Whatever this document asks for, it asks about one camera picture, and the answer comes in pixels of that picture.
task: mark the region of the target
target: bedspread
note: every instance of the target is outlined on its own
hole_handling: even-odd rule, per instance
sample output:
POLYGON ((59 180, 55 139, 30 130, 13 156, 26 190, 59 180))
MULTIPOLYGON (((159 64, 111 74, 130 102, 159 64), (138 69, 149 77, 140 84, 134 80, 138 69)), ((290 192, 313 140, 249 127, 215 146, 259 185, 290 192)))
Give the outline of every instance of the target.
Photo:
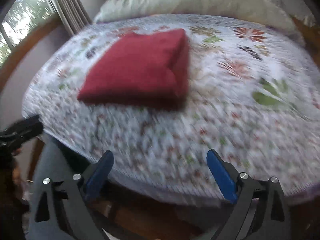
POLYGON ((319 77, 303 48, 263 25, 160 15, 86 27, 36 74, 22 112, 39 113, 47 133, 91 162, 111 150, 111 179, 161 201, 219 203, 205 161, 211 148, 238 171, 276 176, 286 196, 302 196, 320 181, 319 77), (77 101, 86 73, 121 36, 175 28, 191 47, 185 109, 77 101))

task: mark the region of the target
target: floral quilt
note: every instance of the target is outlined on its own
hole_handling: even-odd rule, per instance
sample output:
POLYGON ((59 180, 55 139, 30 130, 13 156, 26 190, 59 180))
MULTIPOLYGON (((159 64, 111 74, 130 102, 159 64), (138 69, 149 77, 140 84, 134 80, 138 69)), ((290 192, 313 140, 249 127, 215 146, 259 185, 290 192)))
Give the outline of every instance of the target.
POLYGON ((111 150, 111 179, 162 201, 223 199, 206 165, 211 148, 255 179, 276 176, 295 196, 320 182, 319 78, 303 48, 263 25, 160 15, 86 27, 36 74, 22 112, 39 113, 47 133, 91 162, 111 150), (175 28, 191 47, 183 110, 77 100, 90 68, 123 35, 175 28))

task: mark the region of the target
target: wooden floor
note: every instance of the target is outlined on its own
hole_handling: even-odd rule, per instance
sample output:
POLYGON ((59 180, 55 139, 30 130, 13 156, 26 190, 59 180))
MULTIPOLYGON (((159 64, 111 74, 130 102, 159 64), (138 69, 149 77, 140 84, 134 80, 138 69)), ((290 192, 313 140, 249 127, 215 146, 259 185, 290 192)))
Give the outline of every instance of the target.
MULTIPOLYGON (((203 233, 200 228, 177 217, 176 205, 160 203, 112 184, 109 190, 104 194, 108 201, 99 201, 95 208, 137 235, 148 240, 189 240, 203 233)), ((292 240, 306 240, 306 234, 320 229, 320 197, 290 207, 290 213, 292 240)), ((320 235, 310 239, 320 239, 320 235)))
POLYGON ((306 41, 306 50, 311 55, 318 68, 320 68, 320 27, 310 28, 294 17, 292 20, 306 41))

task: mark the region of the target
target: gray fabric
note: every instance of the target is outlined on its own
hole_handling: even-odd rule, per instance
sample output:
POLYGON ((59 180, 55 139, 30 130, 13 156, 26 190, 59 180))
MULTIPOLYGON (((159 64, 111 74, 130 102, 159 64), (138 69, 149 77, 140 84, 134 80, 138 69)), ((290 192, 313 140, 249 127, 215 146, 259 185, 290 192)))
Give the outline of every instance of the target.
MULTIPOLYGON (((53 181, 61 181, 72 175, 73 171, 68 165, 63 153, 59 147, 51 141, 44 146, 44 150, 42 151, 36 166, 35 173, 33 175, 34 183, 31 189, 32 195, 39 194, 44 178, 50 178, 53 181)), ((31 211, 36 208, 33 200, 34 198, 31 197, 31 211)))
POLYGON ((50 6, 57 10, 66 30, 75 35, 90 23, 80 0, 50 0, 50 6))

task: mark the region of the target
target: tree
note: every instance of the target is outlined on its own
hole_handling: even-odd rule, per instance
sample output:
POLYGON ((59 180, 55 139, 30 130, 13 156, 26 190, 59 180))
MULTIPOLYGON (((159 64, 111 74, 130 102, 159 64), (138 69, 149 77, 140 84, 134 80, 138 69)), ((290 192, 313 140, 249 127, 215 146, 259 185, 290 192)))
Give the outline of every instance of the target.
POLYGON ((29 33, 52 14, 46 0, 16 0, 4 21, 9 24, 21 41, 25 37, 24 30, 29 33), (23 21, 29 21, 28 25, 19 28, 19 23, 23 21))
POLYGON ((10 53, 11 50, 7 43, 5 43, 4 38, 0 33, 0 66, 2 66, 2 64, 5 62, 10 53))

